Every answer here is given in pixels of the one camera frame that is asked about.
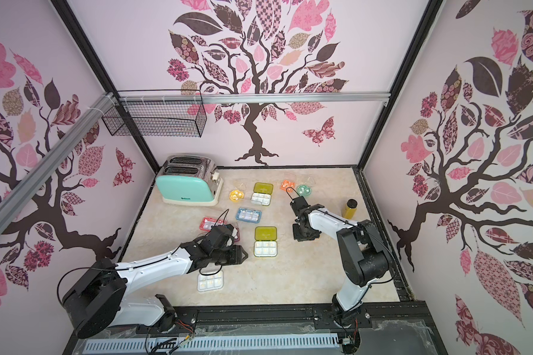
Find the green lid white pillbox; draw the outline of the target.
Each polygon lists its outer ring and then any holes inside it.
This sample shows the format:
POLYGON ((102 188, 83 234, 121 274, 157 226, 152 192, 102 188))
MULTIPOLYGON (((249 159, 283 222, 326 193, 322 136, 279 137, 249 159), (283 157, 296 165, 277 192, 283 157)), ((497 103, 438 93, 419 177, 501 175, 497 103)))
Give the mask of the green lid white pillbox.
POLYGON ((278 255, 278 234, 275 226, 258 226, 255 229, 253 254, 255 257, 266 258, 278 255))

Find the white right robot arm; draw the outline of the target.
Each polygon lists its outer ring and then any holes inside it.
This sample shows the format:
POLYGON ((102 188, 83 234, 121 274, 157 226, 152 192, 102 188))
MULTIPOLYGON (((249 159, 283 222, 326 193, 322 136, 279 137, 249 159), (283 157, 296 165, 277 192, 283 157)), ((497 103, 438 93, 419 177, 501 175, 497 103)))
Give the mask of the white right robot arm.
POLYGON ((337 241, 345 280, 333 298, 333 307, 338 315, 353 312, 361 306, 370 287, 382 281, 393 266, 392 253, 383 244, 379 231, 369 220, 348 220, 321 204, 308 204, 303 196, 292 198, 290 207, 296 216, 296 241, 313 241, 322 234, 337 241))

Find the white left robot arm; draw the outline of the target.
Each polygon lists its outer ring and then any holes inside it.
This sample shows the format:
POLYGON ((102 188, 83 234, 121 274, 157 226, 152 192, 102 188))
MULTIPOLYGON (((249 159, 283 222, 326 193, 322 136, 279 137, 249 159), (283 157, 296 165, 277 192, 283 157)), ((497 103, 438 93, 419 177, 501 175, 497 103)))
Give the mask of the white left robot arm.
POLYGON ((136 299, 133 294, 210 265, 241 265, 248 254, 235 243, 234 232, 231 224, 214 226, 207 234, 155 257, 124 263, 105 258, 84 267, 84 274, 59 298, 74 335, 87 339, 106 328, 124 325, 144 326, 161 333, 174 328, 178 315, 164 295, 136 299))

